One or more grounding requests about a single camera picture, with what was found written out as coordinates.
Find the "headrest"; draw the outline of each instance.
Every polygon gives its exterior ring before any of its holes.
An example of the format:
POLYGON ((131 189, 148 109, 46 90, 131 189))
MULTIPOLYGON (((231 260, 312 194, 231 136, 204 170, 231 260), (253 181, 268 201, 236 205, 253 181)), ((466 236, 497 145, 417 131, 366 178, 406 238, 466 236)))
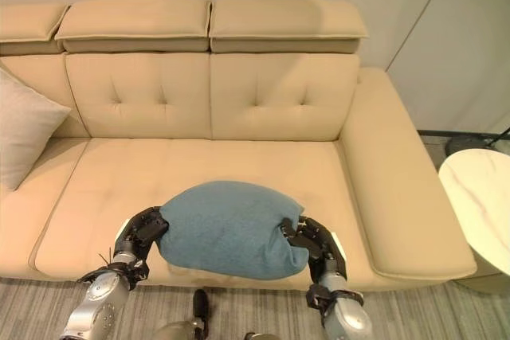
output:
POLYGON ((53 35, 68 8, 60 3, 3 6, 0 11, 0 55, 63 52, 53 35))
POLYGON ((76 52, 203 52, 207 0, 88 0, 74 3, 55 39, 76 52))
POLYGON ((216 53, 354 53, 366 36, 344 0, 215 0, 210 26, 216 53))

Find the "marble table top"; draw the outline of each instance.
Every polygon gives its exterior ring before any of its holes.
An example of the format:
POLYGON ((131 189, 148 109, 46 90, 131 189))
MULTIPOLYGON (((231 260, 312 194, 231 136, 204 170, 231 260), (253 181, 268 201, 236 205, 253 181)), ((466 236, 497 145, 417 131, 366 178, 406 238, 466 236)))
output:
POLYGON ((469 245, 510 275, 510 156, 458 151, 443 162, 439 178, 469 245))

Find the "sofa armrest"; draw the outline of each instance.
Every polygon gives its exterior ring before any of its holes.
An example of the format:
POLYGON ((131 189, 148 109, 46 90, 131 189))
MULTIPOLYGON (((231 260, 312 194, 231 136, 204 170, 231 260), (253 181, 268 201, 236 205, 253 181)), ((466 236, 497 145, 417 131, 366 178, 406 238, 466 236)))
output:
POLYGON ((382 69, 361 69, 339 139, 378 274, 446 280, 476 271, 434 165, 382 69))

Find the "backrest cushion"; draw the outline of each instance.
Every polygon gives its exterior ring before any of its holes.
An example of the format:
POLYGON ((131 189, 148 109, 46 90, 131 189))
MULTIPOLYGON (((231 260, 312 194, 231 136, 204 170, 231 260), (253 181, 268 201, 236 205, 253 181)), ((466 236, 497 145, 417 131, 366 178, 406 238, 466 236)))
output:
POLYGON ((92 137, 210 137, 207 53, 78 53, 66 63, 92 137))
POLYGON ((0 57, 1 66, 48 99, 71 108, 53 137, 89 137, 65 74, 65 54, 0 57))
POLYGON ((358 69, 354 54, 213 54, 213 138, 336 139, 358 69))

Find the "seat cushion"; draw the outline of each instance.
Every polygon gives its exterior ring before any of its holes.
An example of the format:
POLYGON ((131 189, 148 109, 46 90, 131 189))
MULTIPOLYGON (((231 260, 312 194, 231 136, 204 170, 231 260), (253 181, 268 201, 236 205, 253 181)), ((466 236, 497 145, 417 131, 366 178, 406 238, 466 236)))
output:
MULTIPOLYGON (((364 243, 334 143, 92 139, 56 207, 37 252, 37 269, 75 279, 104 262, 123 222, 178 193, 213 180, 251 182, 282 192, 304 215, 335 231, 347 254, 349 283, 373 283, 364 243)), ((174 286, 307 289, 308 268, 260 281, 169 265, 153 246, 148 283, 174 286)))
POLYGON ((41 279, 33 250, 88 139, 50 139, 16 191, 2 187, 0 276, 41 279))

